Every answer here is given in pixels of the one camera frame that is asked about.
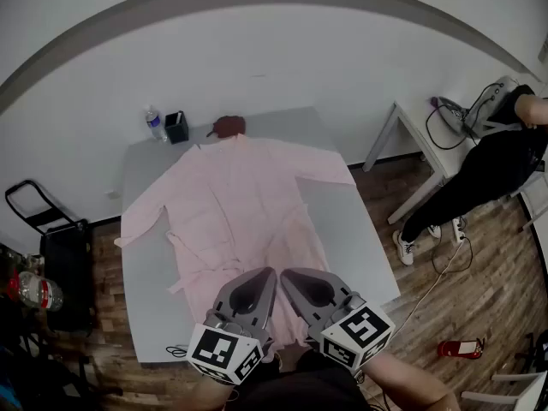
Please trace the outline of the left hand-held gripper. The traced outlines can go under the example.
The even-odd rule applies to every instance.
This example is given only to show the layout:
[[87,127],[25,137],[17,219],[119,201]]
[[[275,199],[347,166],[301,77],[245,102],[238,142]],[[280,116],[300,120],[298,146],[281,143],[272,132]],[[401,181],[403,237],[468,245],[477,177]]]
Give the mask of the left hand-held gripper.
[[[271,316],[276,292],[277,274],[271,267],[246,271],[227,282],[214,301],[215,310],[194,327],[187,361],[221,384],[242,384],[272,344],[262,328]],[[232,318],[247,318],[250,325]]]

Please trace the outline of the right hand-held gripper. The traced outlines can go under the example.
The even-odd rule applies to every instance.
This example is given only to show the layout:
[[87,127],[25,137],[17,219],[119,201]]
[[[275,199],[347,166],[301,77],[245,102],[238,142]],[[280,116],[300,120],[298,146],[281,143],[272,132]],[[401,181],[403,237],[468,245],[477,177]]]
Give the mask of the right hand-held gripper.
[[311,268],[280,274],[284,294],[319,352],[356,373],[389,343],[395,325],[337,275]]

